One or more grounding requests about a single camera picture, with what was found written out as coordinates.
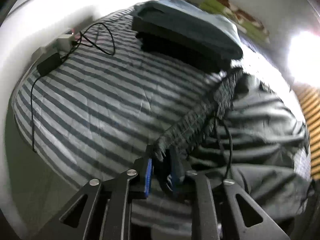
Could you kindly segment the black power adapter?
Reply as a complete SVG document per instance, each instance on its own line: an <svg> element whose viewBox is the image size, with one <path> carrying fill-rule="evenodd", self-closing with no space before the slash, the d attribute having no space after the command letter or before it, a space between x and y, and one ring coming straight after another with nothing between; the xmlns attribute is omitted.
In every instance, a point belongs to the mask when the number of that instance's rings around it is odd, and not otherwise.
<svg viewBox="0 0 320 240"><path fill-rule="evenodd" d="M55 70L62 64L62 60L59 53L54 53L50 55L43 62L39 63L36 67L40 77L48 75L50 72Z"/></svg>

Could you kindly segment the blue white striped quilt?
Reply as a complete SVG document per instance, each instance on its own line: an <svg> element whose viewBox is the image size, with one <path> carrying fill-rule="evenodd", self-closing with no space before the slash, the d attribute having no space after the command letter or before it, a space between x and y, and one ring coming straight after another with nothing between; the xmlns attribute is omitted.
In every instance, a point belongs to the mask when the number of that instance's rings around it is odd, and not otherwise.
<svg viewBox="0 0 320 240"><path fill-rule="evenodd" d="M94 27L88 35L115 55L81 46L46 77L31 73L13 104L25 139L75 187L123 172L227 74L142 51L130 10L106 20L107 30ZM246 40L241 48L232 67L263 82L304 122L280 72Z"/></svg>

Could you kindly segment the dark green garment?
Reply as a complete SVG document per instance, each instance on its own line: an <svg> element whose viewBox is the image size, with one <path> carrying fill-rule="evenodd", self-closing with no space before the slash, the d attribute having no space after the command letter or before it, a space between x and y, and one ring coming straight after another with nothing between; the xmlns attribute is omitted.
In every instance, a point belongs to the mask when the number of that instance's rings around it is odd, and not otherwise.
<svg viewBox="0 0 320 240"><path fill-rule="evenodd" d="M308 130L275 92L241 68L207 92L193 109L153 144L154 174L172 198L186 198L186 186L172 186L174 150L212 187L235 180L276 222L304 212L312 183L303 172Z"/></svg>

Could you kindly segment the white power strip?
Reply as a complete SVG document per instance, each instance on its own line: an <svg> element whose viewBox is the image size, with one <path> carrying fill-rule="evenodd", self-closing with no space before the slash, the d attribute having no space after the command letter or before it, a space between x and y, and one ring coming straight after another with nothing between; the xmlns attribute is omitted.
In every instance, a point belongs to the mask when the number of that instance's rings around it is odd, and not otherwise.
<svg viewBox="0 0 320 240"><path fill-rule="evenodd" d="M65 33L61 34L56 39L56 47L58 51L69 52L73 47L73 42L75 41L75 29L69 28Z"/></svg>

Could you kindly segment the folded green floral blankets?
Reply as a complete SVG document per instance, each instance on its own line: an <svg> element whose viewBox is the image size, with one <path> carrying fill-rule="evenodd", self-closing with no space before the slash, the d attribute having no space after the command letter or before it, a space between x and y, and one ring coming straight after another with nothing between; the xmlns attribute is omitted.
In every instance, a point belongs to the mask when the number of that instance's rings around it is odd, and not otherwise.
<svg viewBox="0 0 320 240"><path fill-rule="evenodd" d="M270 32L263 23L242 10L230 0L204 0L199 8L210 14L219 14L231 20L237 28L260 44L270 43Z"/></svg>

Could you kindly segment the folded light blue garment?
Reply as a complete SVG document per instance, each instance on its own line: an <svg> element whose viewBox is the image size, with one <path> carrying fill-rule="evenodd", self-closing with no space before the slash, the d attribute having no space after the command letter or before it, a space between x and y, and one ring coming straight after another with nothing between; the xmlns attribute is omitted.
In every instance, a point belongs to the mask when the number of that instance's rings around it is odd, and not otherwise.
<svg viewBox="0 0 320 240"><path fill-rule="evenodd" d="M152 0L135 5L132 29L202 46L224 59L243 57L238 29L226 17L209 14L183 0Z"/></svg>

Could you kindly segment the wooden slatted bed rail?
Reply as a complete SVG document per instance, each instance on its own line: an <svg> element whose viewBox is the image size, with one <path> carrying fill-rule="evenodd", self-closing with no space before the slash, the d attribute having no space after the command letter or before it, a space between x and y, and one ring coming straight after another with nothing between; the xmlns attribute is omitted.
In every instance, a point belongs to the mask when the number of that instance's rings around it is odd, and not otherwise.
<svg viewBox="0 0 320 240"><path fill-rule="evenodd" d="M311 177L319 180L320 157L320 98L319 88L309 85L293 87L302 109L310 135Z"/></svg>

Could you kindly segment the folded dark grey knit garment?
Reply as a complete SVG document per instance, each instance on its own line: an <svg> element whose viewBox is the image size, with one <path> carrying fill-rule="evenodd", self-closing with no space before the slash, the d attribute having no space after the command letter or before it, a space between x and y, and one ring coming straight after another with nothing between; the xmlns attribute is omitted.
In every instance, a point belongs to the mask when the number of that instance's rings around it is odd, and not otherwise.
<svg viewBox="0 0 320 240"><path fill-rule="evenodd" d="M132 20L132 30L137 32L136 38L144 52L172 57L206 73L231 69L230 59L172 30L137 17Z"/></svg>

